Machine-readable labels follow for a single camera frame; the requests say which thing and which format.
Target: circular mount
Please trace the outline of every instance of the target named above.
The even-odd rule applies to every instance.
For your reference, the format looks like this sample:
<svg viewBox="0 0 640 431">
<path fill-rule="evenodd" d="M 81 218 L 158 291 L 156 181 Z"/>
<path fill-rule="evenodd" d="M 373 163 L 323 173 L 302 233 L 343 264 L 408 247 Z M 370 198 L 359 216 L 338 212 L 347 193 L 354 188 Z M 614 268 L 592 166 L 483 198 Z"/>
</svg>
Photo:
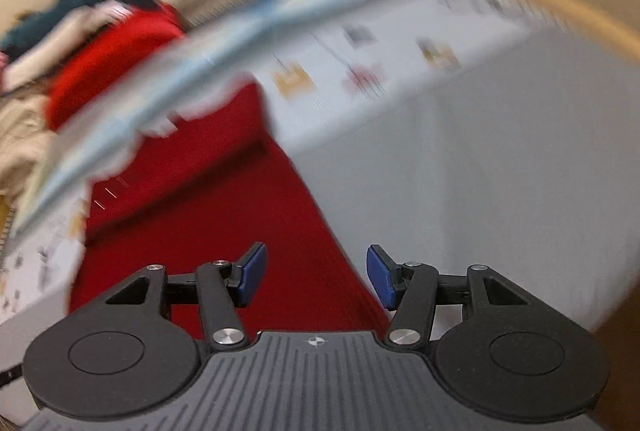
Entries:
<svg viewBox="0 0 640 431">
<path fill-rule="evenodd" d="M 115 419 L 170 399 L 193 378 L 200 358 L 181 328 L 142 305 L 86 308 L 27 349 L 24 379 L 38 405 L 79 419 Z"/>
<path fill-rule="evenodd" d="M 223 328 L 213 332 L 213 340 L 219 345 L 237 345 L 244 339 L 244 333 L 237 328 Z"/>
<path fill-rule="evenodd" d="M 525 423 L 587 411 L 609 373 L 588 332 L 541 302 L 475 308 L 440 338 L 434 365 L 465 405 Z"/>
</svg>

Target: yellow object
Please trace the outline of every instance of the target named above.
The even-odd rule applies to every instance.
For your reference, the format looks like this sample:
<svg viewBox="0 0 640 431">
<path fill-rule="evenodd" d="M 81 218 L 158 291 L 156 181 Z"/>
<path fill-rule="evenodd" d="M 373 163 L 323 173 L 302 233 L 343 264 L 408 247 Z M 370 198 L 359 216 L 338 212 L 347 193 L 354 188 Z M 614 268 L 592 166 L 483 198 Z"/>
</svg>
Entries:
<svg viewBox="0 0 640 431">
<path fill-rule="evenodd" d="M 11 206 L 4 200 L 3 196 L 0 196 L 0 231 L 4 227 L 6 217 L 9 215 Z"/>
<path fill-rule="evenodd" d="M 437 43 L 431 39 L 418 40 L 417 43 L 429 65 L 449 71 L 460 68 L 460 61 L 447 43 Z"/>
<path fill-rule="evenodd" d="M 283 65 L 282 71 L 273 73 L 273 80 L 280 93 L 286 99 L 290 99 L 300 93 L 312 92 L 316 89 L 311 77 L 298 63 L 292 63 L 288 66 Z"/>
<path fill-rule="evenodd" d="M 67 236 L 71 239 L 81 239 L 86 228 L 86 219 L 89 216 L 89 202 L 84 199 L 78 201 L 78 210 L 69 220 Z"/>
</svg>

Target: silver screw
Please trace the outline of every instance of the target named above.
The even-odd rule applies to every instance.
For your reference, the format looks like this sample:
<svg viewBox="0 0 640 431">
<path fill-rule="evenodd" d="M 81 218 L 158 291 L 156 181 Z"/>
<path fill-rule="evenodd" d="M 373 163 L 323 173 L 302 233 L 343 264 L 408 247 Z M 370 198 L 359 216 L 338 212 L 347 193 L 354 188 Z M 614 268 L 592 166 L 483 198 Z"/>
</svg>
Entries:
<svg viewBox="0 0 640 431">
<path fill-rule="evenodd" d="M 223 328 L 213 332 L 213 340 L 219 345 L 237 345 L 244 339 L 244 334 L 237 328 Z"/>
<path fill-rule="evenodd" d="M 415 345 L 420 340 L 420 333 L 411 328 L 401 328 L 389 334 L 389 340 L 396 345 Z"/>
</svg>

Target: red fabric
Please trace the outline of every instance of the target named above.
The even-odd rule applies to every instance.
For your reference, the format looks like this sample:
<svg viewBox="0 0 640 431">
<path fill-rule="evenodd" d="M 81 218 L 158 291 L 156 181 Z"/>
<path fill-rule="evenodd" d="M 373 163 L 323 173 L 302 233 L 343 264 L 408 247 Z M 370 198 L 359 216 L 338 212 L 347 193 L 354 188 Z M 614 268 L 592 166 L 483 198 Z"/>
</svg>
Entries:
<svg viewBox="0 0 640 431">
<path fill-rule="evenodd" d="M 147 138 L 116 178 L 94 185 L 75 309 L 150 263 L 168 273 L 234 261 L 255 241 L 269 264 L 245 329 L 383 333 L 388 318 L 342 255 L 300 177 L 263 125 L 261 94 L 245 86 L 221 110 Z M 195 307 L 173 320 L 200 336 Z"/>
<path fill-rule="evenodd" d="M 184 36 L 175 9 L 134 8 L 72 57 L 52 82 L 47 124 L 57 130 L 67 119 L 150 54 Z"/>
<path fill-rule="evenodd" d="M 9 63 L 9 56 L 0 52 L 0 92 L 4 89 L 4 69 Z"/>
</svg>

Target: ribbed gray surface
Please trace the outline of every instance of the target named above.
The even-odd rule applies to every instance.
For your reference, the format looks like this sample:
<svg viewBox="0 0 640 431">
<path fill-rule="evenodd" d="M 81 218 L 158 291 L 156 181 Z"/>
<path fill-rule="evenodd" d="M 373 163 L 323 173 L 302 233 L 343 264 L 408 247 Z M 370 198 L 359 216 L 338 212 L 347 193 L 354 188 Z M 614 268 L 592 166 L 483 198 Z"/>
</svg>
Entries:
<svg viewBox="0 0 640 431">
<path fill-rule="evenodd" d="M 318 337 L 324 339 L 319 343 Z M 523 425 L 457 403 L 411 353 L 380 347 L 369 332 L 265 332 L 252 348 L 219 353 L 183 395 L 118 422 L 82 422 L 42 411 L 27 431 L 598 431 L 586 416 Z"/>
</svg>

